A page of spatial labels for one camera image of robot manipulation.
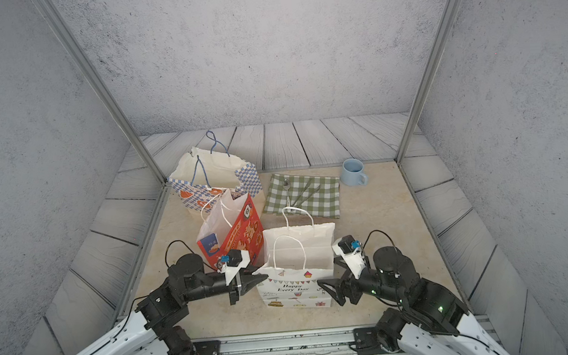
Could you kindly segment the white Happy Every Day bag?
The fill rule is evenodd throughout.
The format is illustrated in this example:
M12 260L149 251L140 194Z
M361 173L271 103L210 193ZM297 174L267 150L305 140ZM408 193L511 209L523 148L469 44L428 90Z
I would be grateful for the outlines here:
M333 298L318 284L334 277L332 250L336 225L328 222L268 229L263 232L265 263L256 274L267 277L257 291L269 308L324 308Z

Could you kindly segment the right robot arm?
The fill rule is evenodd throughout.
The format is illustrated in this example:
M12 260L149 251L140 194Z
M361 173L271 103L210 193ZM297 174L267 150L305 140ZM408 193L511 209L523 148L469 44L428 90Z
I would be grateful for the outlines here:
M335 259L346 270L319 286L340 306L365 294L390 304L373 330L350 347L358 355L511 355L443 285L416 272L412 260L386 246L371 258L350 253Z

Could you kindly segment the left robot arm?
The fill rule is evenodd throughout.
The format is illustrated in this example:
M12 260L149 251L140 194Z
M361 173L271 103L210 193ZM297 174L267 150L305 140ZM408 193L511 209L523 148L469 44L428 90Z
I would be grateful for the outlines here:
M203 355L179 322L189 303L226 294L231 304L267 279L250 265L246 251L232 250L221 272L204 271L200 255L184 255L167 270L160 287L140 298L136 309L76 355Z

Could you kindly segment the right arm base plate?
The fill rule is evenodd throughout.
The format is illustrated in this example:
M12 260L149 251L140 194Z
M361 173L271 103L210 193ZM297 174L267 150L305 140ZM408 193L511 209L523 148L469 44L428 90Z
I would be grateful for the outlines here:
M353 330L353 342L349 349L357 355L380 355L384 353L380 345L375 327L362 327Z

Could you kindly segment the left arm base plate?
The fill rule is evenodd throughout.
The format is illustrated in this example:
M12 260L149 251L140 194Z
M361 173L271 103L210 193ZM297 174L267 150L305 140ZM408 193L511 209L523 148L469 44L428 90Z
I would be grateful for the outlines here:
M195 355L220 355L220 340L194 341Z

